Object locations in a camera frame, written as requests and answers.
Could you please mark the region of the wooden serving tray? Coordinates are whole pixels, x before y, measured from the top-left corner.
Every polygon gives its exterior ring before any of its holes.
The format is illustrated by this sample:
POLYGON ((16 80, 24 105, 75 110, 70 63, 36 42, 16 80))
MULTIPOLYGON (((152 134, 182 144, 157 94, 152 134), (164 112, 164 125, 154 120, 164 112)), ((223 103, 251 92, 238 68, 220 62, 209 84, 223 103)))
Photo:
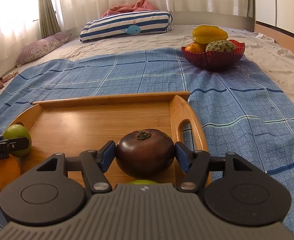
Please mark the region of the wooden serving tray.
POLYGON ((207 151, 202 126, 188 104, 189 95, 161 92, 35 102, 13 120, 32 138, 31 152, 18 162, 21 171, 27 172, 54 153, 74 157, 145 128, 159 129, 176 142, 183 140, 183 129, 190 125, 196 149, 207 151))

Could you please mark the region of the large orange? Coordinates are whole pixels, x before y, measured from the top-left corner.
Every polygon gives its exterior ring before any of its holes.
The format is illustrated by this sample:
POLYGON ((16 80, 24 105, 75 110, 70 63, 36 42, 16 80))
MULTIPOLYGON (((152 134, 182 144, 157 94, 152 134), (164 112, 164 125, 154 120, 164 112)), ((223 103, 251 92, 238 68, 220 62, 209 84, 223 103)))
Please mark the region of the large orange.
POLYGON ((21 175, 21 168, 13 155, 0 160, 0 191, 21 175))

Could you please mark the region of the green custard apple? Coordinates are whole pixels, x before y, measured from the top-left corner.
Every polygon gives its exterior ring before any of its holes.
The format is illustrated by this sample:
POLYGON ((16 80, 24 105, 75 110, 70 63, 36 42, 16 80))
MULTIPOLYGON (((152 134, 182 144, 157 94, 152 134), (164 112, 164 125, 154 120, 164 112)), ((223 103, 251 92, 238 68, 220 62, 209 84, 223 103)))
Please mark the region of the green custard apple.
POLYGON ((227 53, 235 49, 236 49, 236 45, 233 42, 229 40, 217 40, 207 44, 205 48, 205 52, 218 51, 218 52, 227 53))

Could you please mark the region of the purple floral pillow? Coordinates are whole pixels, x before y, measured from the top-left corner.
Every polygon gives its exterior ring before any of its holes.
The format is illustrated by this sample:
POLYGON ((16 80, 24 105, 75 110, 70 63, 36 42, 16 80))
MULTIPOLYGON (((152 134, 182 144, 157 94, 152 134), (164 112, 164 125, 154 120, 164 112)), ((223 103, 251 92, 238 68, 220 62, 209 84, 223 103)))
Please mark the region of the purple floral pillow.
POLYGON ((52 51, 56 50, 60 46, 66 44, 71 37, 68 33, 56 33, 52 36, 42 38, 38 41, 31 43, 22 49, 20 55, 16 60, 15 67, 20 67, 24 64, 33 62, 52 51))

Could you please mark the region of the green apple right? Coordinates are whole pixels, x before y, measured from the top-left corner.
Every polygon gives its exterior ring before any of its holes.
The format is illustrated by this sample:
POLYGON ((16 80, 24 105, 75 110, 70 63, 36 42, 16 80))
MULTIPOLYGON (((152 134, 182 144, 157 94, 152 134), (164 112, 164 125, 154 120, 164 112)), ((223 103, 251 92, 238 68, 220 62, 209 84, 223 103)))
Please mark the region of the green apple right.
POLYGON ((133 185, 154 185, 154 184, 157 184, 157 182, 152 181, 152 180, 133 180, 133 181, 130 181, 129 184, 133 184, 133 185))

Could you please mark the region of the yellow starfruit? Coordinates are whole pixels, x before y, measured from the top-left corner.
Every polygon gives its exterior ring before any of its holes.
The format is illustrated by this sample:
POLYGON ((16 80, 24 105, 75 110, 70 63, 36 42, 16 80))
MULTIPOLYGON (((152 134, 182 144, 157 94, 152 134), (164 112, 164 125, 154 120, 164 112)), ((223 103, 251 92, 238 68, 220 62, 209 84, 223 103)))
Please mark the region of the yellow starfruit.
POLYGON ((213 25, 200 25, 192 32, 193 41, 199 44, 209 44, 213 41, 226 40, 228 34, 223 29, 213 25))

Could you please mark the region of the blue striped whale pillow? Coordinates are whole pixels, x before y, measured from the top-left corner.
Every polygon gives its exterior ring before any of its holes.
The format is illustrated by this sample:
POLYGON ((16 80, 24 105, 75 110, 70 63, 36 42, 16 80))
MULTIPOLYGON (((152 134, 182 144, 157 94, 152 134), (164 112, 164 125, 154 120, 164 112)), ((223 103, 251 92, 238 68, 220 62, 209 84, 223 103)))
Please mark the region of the blue striped whale pillow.
POLYGON ((140 11, 110 15, 88 22, 81 31, 81 42, 104 38, 162 34, 171 30, 172 15, 167 11, 140 11))

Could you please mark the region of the blue checked blanket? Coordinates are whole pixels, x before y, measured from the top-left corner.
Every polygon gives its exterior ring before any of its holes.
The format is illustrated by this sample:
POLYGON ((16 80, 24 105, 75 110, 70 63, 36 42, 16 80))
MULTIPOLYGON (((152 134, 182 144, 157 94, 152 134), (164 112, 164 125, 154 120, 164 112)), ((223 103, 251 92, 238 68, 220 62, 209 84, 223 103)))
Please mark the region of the blue checked blanket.
POLYGON ((190 64, 179 49, 55 59, 24 70, 0 95, 0 135, 33 102, 112 94, 189 91, 209 152, 236 152, 287 187, 294 232, 294 104, 254 62, 226 72, 190 64))

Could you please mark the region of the orange fruit in bowl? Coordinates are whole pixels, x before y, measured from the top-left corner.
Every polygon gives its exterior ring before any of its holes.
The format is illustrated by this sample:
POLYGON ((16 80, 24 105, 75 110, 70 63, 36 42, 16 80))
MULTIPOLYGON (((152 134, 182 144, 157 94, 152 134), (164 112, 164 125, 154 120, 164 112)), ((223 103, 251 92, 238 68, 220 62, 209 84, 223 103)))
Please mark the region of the orange fruit in bowl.
POLYGON ((190 53, 203 53, 206 50, 207 44, 201 44, 201 43, 190 43, 185 47, 185 51, 188 51, 190 53))

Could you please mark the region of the red glass fruit bowl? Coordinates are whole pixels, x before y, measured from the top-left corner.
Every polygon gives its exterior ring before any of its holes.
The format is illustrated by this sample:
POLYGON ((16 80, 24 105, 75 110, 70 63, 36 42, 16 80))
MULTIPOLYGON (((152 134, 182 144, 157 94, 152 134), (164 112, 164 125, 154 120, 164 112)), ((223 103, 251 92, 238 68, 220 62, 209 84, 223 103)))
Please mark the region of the red glass fruit bowl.
POLYGON ((191 64, 210 71, 221 71, 225 67, 240 61, 245 52, 245 43, 231 40, 236 48, 230 52, 209 51, 203 53, 193 53, 186 51, 186 47, 181 47, 184 57, 191 64))

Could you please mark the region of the green apple left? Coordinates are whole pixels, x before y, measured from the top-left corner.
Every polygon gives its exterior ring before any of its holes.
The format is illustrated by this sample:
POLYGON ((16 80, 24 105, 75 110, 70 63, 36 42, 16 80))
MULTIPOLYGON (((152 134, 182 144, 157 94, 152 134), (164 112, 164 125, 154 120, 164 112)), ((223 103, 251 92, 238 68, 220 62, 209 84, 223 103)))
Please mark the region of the green apple left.
POLYGON ((9 126, 3 133, 3 139, 5 140, 17 139, 17 138, 27 138, 29 141, 28 147, 24 147, 22 150, 12 151, 13 156, 22 158, 28 155, 28 153, 31 150, 32 140, 28 130, 20 124, 14 124, 9 126))

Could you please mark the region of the pink crumpled blanket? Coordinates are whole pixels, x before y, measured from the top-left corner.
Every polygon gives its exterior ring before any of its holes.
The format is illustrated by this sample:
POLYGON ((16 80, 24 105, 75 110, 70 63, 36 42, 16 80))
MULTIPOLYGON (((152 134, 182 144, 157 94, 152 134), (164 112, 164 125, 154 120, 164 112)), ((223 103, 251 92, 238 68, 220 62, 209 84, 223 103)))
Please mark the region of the pink crumpled blanket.
POLYGON ((101 18, 110 16, 110 15, 118 15, 127 12, 141 12, 141 11, 154 11, 157 10, 156 7, 152 5, 151 2, 148 0, 138 0, 136 3, 133 4, 125 4, 125 5, 117 5, 111 7, 101 15, 101 18))

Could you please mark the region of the olive green drape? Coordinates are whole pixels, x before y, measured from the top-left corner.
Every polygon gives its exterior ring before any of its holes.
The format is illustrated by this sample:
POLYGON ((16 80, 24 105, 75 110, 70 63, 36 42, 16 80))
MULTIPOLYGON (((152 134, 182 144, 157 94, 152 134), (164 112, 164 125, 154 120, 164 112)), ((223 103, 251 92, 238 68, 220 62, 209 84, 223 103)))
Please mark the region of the olive green drape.
POLYGON ((39 26, 41 38, 61 31, 52 5, 52 0, 39 0, 39 26))

